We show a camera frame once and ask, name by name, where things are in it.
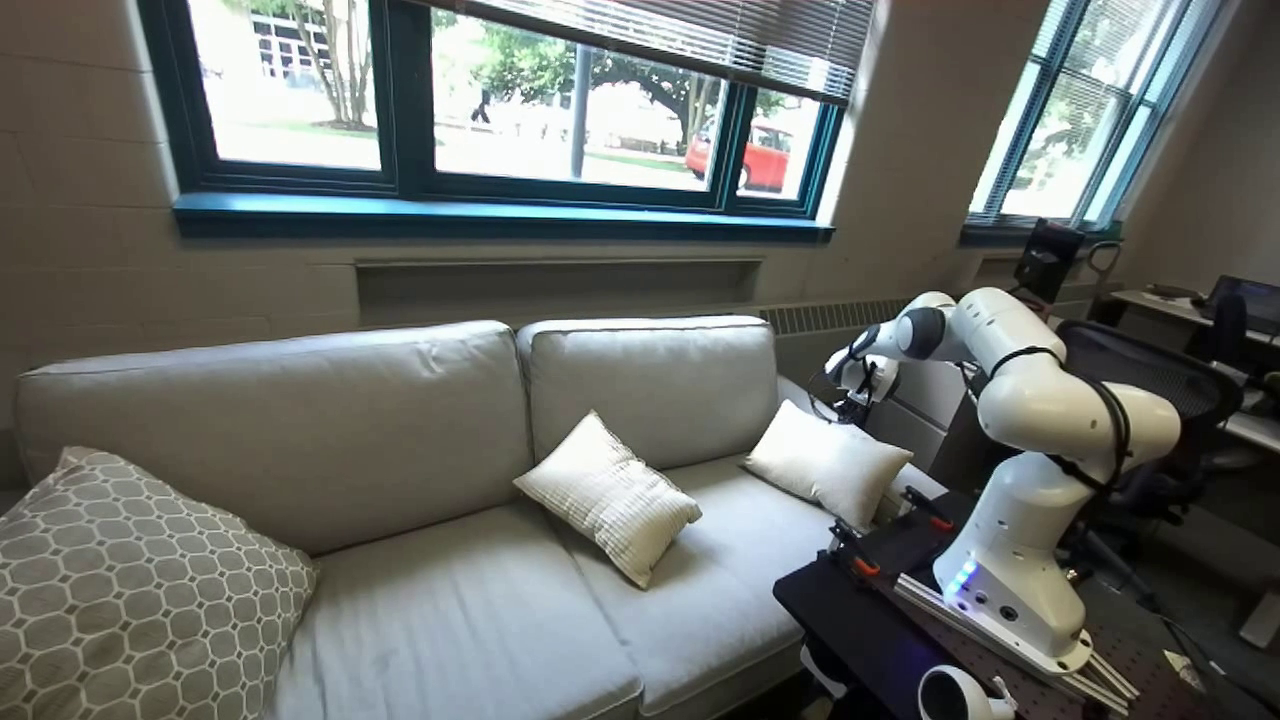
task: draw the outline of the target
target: throw pillow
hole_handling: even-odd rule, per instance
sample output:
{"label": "throw pillow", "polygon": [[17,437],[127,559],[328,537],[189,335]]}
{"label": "throw pillow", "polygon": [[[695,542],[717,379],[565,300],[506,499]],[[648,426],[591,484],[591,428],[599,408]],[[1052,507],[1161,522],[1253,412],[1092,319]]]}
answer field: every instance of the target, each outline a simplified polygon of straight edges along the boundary
{"label": "throw pillow", "polygon": [[587,537],[638,590],[652,584],[681,530],[701,522],[701,506],[638,460],[597,412],[517,489]]}
{"label": "throw pillow", "polygon": [[910,460],[912,452],[897,443],[881,443],[851,426],[828,426],[783,401],[745,470],[866,533]]}
{"label": "throw pillow", "polygon": [[67,447],[0,518],[0,718],[256,718],[314,584],[308,555]]}

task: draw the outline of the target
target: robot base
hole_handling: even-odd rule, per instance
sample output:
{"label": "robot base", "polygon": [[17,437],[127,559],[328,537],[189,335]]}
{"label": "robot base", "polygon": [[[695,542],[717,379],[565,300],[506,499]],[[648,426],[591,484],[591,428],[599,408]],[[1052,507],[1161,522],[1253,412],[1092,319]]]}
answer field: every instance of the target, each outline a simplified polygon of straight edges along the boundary
{"label": "robot base", "polygon": [[1041,679],[1056,685],[1060,694],[1084,698],[1084,700],[1102,700],[1103,708],[1112,708],[1115,718],[1128,718],[1128,706],[1140,698],[1095,648],[1092,636],[1082,634],[1077,643],[1066,658],[1045,658],[1038,648],[1028,648],[1025,641],[1018,641],[1010,628],[985,622],[985,618],[969,618],[960,609],[954,609],[942,594],[934,594],[929,584],[921,584],[917,575],[897,575],[897,594],[917,605],[921,613],[954,624],[955,634],[965,634],[969,641],[1031,669]]}

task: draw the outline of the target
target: couch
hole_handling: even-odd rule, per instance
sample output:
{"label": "couch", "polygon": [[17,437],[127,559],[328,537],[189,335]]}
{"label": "couch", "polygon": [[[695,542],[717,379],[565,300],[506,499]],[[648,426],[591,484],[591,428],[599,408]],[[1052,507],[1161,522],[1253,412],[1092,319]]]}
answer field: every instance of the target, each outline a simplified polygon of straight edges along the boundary
{"label": "couch", "polygon": [[[316,559],[272,718],[719,718],[802,669],[773,580],[831,530],[739,470],[782,401],[757,318],[468,319],[48,366],[17,437],[38,479],[107,447]],[[646,594],[512,489],[586,412],[703,514]]]}

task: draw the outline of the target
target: window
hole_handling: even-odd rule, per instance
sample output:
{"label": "window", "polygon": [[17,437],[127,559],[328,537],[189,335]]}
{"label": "window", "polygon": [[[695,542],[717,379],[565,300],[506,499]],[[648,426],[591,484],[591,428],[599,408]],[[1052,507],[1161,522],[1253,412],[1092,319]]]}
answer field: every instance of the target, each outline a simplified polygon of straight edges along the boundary
{"label": "window", "polygon": [[604,236],[652,217],[811,236],[872,18],[872,0],[140,9],[179,222],[300,205]]}
{"label": "window", "polygon": [[1212,18],[1218,0],[1052,0],[969,224],[1115,229]]}

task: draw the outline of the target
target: gray patterned pillow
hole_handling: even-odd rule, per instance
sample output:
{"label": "gray patterned pillow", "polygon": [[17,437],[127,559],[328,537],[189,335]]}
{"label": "gray patterned pillow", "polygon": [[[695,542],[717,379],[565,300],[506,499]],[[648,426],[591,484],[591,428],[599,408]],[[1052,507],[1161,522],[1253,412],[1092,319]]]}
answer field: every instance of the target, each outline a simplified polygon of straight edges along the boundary
{"label": "gray patterned pillow", "polygon": [[0,718],[256,718],[314,590],[304,553],[67,447],[0,518]]}

